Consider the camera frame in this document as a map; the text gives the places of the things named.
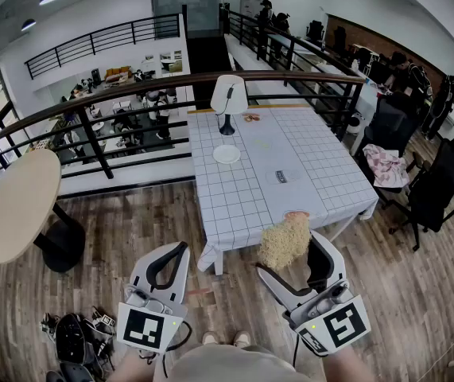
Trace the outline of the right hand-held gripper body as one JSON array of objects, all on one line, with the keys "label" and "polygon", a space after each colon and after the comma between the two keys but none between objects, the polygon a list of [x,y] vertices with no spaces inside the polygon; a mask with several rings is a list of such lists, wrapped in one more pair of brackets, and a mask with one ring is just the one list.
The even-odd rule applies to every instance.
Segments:
[{"label": "right hand-held gripper body", "polygon": [[286,284],[285,319],[290,329],[318,357],[349,346],[371,331],[360,295],[354,295],[347,280],[313,283],[296,290]]}]

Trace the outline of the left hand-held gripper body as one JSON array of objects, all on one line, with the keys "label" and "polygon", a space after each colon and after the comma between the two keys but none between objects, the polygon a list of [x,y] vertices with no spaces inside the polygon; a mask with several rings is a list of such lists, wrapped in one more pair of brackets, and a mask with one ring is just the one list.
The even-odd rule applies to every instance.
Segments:
[{"label": "left hand-held gripper body", "polygon": [[117,341],[144,351],[168,351],[188,308],[128,285],[118,304]]}]

